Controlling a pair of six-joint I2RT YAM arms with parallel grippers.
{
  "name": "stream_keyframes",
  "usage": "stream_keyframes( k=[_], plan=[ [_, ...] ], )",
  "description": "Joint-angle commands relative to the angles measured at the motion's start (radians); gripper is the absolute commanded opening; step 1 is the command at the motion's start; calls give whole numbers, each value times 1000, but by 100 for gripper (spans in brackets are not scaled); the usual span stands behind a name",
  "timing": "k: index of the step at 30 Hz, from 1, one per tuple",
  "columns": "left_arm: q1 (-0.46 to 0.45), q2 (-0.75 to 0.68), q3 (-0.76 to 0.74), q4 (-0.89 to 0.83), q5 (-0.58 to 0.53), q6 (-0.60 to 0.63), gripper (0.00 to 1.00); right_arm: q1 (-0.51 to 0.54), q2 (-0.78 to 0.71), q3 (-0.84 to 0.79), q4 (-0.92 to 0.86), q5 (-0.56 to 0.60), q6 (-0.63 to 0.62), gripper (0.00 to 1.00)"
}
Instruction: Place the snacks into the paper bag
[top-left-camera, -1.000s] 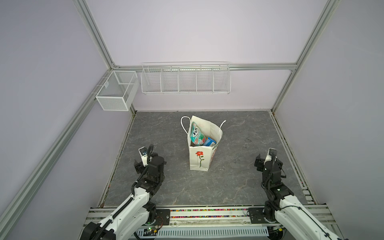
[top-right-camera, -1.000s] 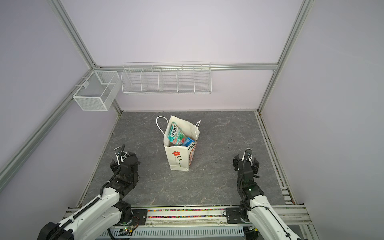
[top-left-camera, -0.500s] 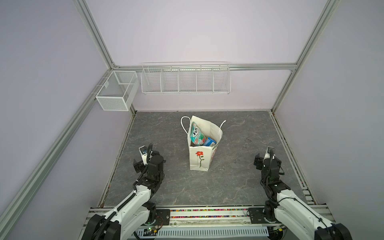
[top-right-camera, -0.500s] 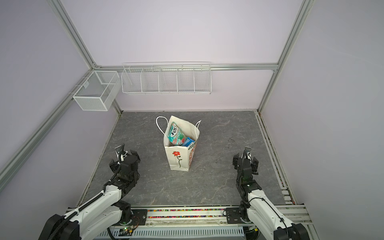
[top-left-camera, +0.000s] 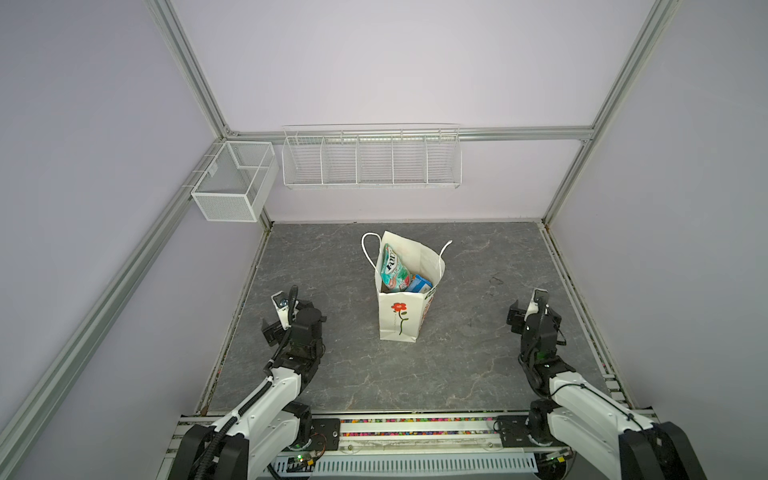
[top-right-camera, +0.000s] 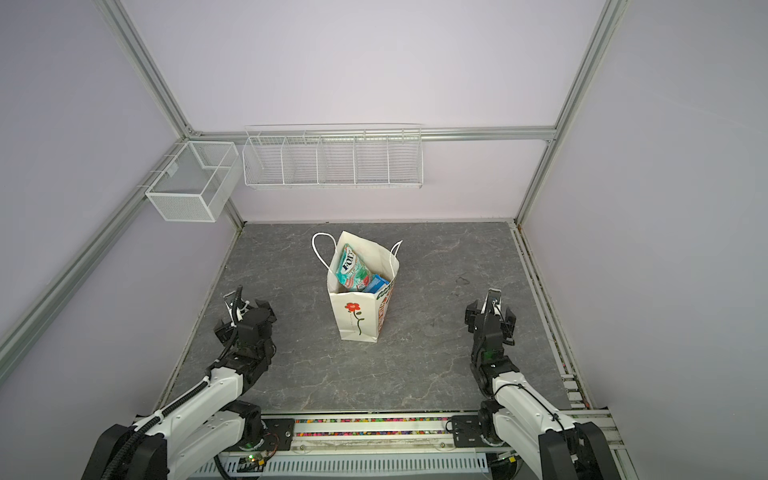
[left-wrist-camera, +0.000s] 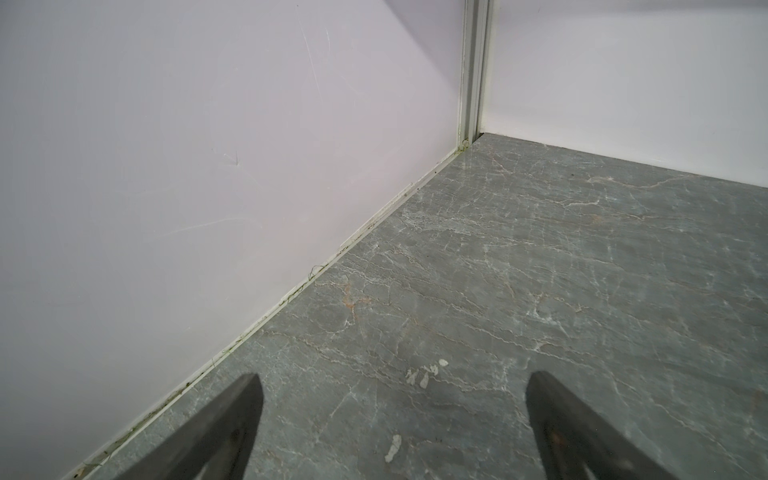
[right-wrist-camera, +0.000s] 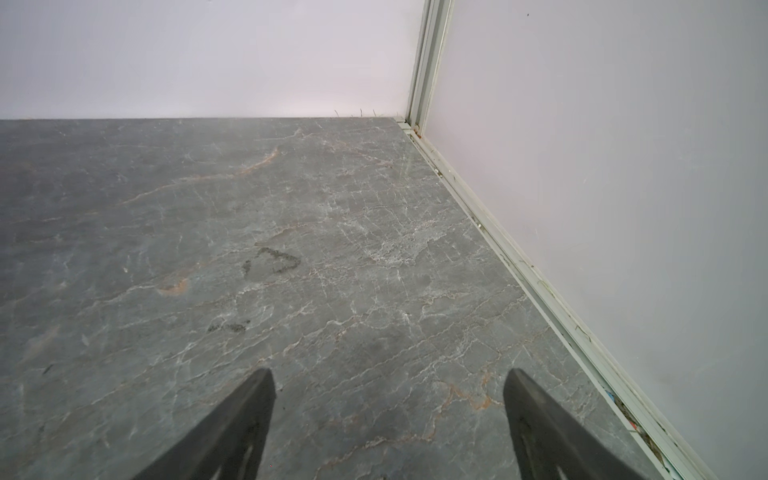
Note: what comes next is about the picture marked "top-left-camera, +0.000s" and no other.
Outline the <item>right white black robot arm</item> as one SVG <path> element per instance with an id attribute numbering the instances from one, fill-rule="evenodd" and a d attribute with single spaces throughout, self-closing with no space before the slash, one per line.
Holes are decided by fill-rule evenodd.
<path id="1" fill-rule="evenodd" d="M 680 427 L 632 412 L 558 355 L 562 317 L 546 290 L 534 289 L 525 307 L 514 302 L 506 322 L 521 336 L 518 362 L 538 396 L 526 421 L 532 443 L 563 443 L 609 479 L 706 477 Z"/>

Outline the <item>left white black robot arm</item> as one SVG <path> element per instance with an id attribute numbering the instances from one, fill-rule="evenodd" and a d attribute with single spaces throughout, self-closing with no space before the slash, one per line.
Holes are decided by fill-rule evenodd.
<path id="1" fill-rule="evenodd" d="M 229 413 L 208 426 L 195 425 L 182 437 L 170 479 L 256 479 L 280 452 L 312 441 L 311 407 L 297 398 L 315 376 L 325 353 L 326 317 L 299 288 L 272 295 L 278 320 L 261 327 L 276 350 L 266 362 L 265 379 Z"/>

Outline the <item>blue m&m's candy packet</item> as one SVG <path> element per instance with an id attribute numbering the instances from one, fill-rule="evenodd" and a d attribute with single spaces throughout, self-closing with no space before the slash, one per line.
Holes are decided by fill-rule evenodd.
<path id="1" fill-rule="evenodd" d="M 405 289 L 408 293 L 424 294 L 429 292 L 433 288 L 433 284 L 426 278 L 412 274 L 409 277 L 409 283 Z"/>

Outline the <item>white flower paper bag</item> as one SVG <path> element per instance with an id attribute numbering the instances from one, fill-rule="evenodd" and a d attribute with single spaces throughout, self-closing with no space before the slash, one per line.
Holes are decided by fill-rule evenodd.
<path id="1" fill-rule="evenodd" d="M 395 249 L 412 274 L 426 278 L 433 284 L 433 288 L 424 294 L 386 293 L 380 278 L 382 251 L 385 244 Z M 384 341 L 416 342 L 437 286 L 445 274 L 443 252 L 436 252 L 422 243 L 390 231 L 383 234 L 364 233 L 361 237 L 361 248 L 373 268 L 378 302 L 379 338 Z"/>

